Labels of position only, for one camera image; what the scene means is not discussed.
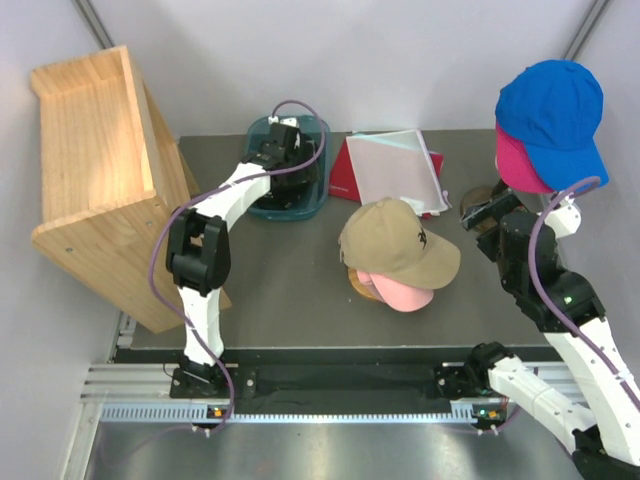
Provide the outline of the magenta baseball cap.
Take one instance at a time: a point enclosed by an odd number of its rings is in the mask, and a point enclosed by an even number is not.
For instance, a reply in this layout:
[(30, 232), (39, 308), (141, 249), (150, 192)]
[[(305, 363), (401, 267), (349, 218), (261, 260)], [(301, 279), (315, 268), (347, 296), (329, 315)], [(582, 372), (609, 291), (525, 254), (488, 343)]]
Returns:
[(501, 180), (514, 190), (530, 194), (550, 194), (553, 192), (537, 174), (524, 144), (508, 135), (496, 124), (495, 165)]

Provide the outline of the blue baseball cap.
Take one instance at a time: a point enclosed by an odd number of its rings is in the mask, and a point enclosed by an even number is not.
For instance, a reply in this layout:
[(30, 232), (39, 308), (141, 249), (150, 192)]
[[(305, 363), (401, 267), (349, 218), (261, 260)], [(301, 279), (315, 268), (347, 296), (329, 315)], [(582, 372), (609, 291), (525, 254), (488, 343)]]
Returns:
[(609, 174), (595, 143), (604, 94), (595, 76), (569, 60), (545, 60), (527, 67), (499, 93), (499, 124), (520, 140), (542, 181), (559, 192)]

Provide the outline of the tan baseball cap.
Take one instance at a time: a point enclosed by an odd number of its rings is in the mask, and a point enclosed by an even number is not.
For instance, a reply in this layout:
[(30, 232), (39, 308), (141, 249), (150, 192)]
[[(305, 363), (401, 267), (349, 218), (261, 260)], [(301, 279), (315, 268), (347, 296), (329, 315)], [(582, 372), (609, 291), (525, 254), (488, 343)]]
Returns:
[(461, 252), (427, 230), (403, 200), (384, 198), (361, 206), (338, 239), (348, 267), (419, 289), (449, 285), (461, 265)]

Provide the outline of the salmon pink baseball cap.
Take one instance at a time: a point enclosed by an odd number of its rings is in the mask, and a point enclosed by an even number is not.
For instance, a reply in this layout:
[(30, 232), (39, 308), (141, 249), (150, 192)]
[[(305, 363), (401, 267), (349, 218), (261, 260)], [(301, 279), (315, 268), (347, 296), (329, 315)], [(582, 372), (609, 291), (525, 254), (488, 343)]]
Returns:
[(434, 291), (430, 289), (409, 286), (381, 274), (360, 270), (354, 273), (356, 283), (365, 295), (402, 313), (420, 310), (434, 298)]

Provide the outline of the black baseball cap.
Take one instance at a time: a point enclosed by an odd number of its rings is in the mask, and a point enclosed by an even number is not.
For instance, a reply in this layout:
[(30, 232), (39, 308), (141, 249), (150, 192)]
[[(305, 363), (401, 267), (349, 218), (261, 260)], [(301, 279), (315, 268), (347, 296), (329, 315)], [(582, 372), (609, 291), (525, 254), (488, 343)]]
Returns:
[(310, 202), (313, 188), (301, 185), (277, 188), (256, 201), (259, 209), (269, 211), (293, 211), (304, 209)]

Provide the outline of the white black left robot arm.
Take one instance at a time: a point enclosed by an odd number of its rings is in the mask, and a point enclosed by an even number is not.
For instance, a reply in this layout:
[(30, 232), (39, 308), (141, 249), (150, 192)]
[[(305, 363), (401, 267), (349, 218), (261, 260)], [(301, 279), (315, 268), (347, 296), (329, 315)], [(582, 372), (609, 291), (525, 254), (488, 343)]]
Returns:
[(186, 317), (186, 346), (173, 373), (173, 398), (214, 398), (226, 394), (230, 375), (221, 356), (220, 297), (231, 270), (229, 232), (260, 198), (289, 197), (319, 179), (318, 160), (326, 144), (303, 132), (297, 118), (270, 119), (269, 132), (246, 154), (219, 190), (183, 210), (172, 222), (166, 268)]

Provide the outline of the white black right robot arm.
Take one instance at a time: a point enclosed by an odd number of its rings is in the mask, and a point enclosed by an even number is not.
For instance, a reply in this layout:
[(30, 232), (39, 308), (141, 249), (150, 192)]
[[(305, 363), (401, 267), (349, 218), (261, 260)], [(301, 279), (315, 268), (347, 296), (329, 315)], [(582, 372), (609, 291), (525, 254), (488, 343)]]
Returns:
[(560, 355), (584, 401), (570, 400), (498, 342), (471, 350), (468, 389), (513, 401), (556, 438), (583, 478), (638, 478), (639, 389), (594, 288), (558, 258), (558, 239), (581, 224), (574, 199), (554, 195), (537, 214), (509, 189), (476, 189), (460, 213), (463, 228), (477, 231), (478, 248), (497, 265), (502, 288)]

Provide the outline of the teal plastic container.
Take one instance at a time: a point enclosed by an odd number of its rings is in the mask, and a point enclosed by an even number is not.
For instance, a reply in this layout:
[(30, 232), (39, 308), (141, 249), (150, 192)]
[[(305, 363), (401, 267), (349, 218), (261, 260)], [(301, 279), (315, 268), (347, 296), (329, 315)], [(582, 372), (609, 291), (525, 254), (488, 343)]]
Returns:
[[(303, 140), (313, 140), (316, 143), (316, 150), (321, 141), (320, 126), (312, 115), (297, 115)], [(268, 117), (262, 117), (256, 120), (247, 131), (247, 140), (245, 143), (245, 154), (258, 152), (261, 144), (269, 140), (270, 125), (267, 121)], [(320, 180), (312, 186), (309, 204), (300, 210), (293, 211), (269, 211), (259, 209), (256, 202), (249, 208), (249, 212), (257, 217), (261, 217), (272, 221), (301, 221), (306, 220), (317, 214), (319, 209), (324, 205), (328, 196), (329, 173), (333, 166), (334, 160), (331, 156), (331, 130), (328, 124), (322, 121), (323, 130), (325, 132), (325, 147), (322, 154), (316, 161), (320, 170)]]

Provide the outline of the cream mannequin head stand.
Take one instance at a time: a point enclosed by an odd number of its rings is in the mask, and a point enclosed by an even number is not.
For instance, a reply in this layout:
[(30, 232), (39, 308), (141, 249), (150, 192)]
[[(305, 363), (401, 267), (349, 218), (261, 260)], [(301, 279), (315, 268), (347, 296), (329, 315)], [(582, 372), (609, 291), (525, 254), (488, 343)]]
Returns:
[[(514, 192), (510, 187), (502, 180), (498, 179), (498, 182), (494, 186), (481, 185), (468, 190), (459, 205), (460, 217), (464, 218), (466, 215), (473, 213), (479, 207), (494, 200), (496, 197), (501, 197), (503, 194), (509, 193), (513, 198), (516, 198)], [(484, 218), (478, 224), (472, 228), (463, 226), (467, 232), (475, 232), (477, 235), (483, 234), (497, 234), (499, 232), (500, 221), (489, 216)]]

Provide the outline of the red booklet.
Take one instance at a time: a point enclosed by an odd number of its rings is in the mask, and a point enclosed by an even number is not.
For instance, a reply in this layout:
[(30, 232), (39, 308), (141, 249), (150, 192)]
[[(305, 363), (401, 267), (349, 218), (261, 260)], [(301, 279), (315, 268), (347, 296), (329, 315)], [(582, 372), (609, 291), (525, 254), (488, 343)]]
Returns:
[[(432, 156), (436, 173), (440, 180), (442, 167), (444, 165), (444, 155), (430, 150), (429, 152)], [(329, 193), (335, 197), (361, 203), (346, 139), (343, 141), (335, 163), (331, 169), (329, 177)]]

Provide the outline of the translucent zip document pouch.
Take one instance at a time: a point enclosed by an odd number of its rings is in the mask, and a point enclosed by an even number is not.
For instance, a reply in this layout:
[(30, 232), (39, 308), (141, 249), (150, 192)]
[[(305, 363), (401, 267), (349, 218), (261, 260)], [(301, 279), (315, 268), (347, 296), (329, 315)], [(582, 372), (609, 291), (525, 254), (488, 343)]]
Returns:
[(389, 197), (435, 216), (451, 208), (421, 131), (355, 134), (346, 144), (362, 204)]

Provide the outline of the round wooden hat stand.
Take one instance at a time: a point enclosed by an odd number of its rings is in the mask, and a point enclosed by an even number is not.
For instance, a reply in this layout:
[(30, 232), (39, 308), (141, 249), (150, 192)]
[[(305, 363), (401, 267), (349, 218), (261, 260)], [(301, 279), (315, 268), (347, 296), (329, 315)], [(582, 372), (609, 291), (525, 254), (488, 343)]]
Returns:
[(349, 267), (347, 273), (351, 286), (359, 295), (369, 300), (385, 302), (368, 272)]

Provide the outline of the wooden shelf box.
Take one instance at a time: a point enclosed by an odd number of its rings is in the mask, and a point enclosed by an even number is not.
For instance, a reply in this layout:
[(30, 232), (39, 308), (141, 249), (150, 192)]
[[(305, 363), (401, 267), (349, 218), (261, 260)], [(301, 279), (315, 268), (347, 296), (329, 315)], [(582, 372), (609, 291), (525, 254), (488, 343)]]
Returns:
[(197, 183), (129, 50), (33, 70), (42, 215), (34, 247), (148, 330), (179, 325), (160, 233)]

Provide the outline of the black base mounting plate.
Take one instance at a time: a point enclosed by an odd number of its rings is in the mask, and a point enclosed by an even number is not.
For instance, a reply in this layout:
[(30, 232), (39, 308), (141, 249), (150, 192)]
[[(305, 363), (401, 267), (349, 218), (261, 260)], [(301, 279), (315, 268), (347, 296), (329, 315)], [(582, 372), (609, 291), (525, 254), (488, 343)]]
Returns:
[(484, 395), (488, 371), (513, 354), (498, 342), (468, 352), (461, 366), (437, 364), (439, 349), (336, 348), (227, 350), (199, 364), (183, 355), (174, 377), (175, 398), (212, 398), (230, 384), (235, 397), (257, 401), (279, 393), (314, 395), (357, 392), (408, 394), (431, 401)]

